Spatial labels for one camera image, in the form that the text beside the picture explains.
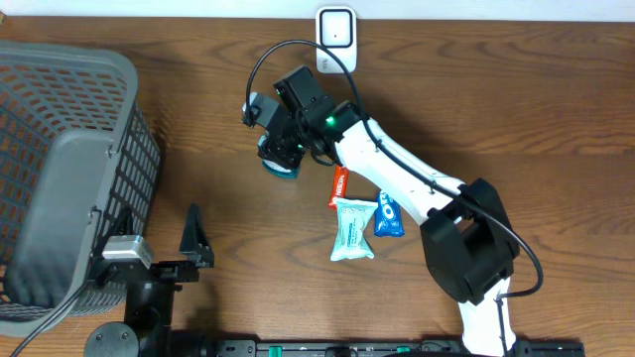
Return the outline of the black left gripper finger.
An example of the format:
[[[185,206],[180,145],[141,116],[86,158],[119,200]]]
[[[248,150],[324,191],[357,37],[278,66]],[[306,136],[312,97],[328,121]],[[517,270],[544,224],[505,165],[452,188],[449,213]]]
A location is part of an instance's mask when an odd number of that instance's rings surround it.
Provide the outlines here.
[[[214,265],[214,253],[203,230],[199,207],[195,203],[190,205],[188,211],[180,253],[197,266]]]
[[[124,206],[108,230],[97,240],[96,247],[104,248],[112,236],[132,235],[134,233],[134,216],[129,206]]]

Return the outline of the teal mouthwash bottle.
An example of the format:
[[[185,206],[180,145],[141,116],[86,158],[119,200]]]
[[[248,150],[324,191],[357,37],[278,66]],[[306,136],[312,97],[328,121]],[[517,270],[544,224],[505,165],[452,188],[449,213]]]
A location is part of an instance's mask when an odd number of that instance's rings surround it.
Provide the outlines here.
[[[283,179],[295,179],[300,172],[300,169],[284,169],[267,159],[262,159],[262,165],[270,174]]]

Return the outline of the red Nescafe coffee stick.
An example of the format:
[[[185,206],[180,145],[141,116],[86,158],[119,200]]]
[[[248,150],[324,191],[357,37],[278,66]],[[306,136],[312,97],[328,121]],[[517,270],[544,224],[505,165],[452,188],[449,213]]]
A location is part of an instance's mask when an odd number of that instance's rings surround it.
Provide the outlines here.
[[[333,175],[332,189],[328,201],[328,207],[336,210],[336,200],[344,197],[349,177],[349,170],[346,167],[336,166]]]

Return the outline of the mint green wipes pack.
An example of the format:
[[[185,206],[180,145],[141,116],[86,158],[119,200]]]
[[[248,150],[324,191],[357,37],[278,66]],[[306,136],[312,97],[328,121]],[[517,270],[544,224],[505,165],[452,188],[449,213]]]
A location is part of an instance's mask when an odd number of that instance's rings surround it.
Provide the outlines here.
[[[342,197],[335,202],[338,230],[330,259],[333,262],[373,259],[374,252],[364,237],[364,231],[378,208],[378,203]]]

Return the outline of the blue Oreo cookie pack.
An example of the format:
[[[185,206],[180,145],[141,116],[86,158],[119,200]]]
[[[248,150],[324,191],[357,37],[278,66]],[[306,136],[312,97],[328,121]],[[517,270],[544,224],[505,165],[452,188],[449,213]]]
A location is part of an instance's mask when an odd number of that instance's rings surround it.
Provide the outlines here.
[[[377,194],[374,232],[378,237],[402,237],[405,234],[401,208],[384,190]]]

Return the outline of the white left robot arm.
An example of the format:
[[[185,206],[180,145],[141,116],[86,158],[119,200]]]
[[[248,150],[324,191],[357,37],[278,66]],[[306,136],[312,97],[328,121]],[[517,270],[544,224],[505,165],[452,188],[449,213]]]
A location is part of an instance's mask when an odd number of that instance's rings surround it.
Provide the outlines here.
[[[191,204],[180,244],[182,260],[153,261],[145,239],[133,231],[133,212],[125,207],[96,243],[86,281],[102,289],[126,288],[124,318],[97,327],[85,356],[214,356],[216,347],[202,332],[172,328],[175,294],[196,283],[201,269],[214,266],[199,207]]]

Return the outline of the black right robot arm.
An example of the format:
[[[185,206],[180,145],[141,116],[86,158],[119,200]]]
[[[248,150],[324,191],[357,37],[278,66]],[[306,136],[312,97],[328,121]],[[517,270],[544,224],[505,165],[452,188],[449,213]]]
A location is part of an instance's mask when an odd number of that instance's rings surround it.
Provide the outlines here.
[[[274,85],[248,90],[244,122],[265,133],[258,154],[273,170],[297,171],[305,154],[344,167],[386,192],[419,225],[427,268],[459,308],[464,348],[504,356],[515,347],[508,299],[521,246],[496,189],[445,175],[392,140],[359,105],[336,103],[301,65]]]

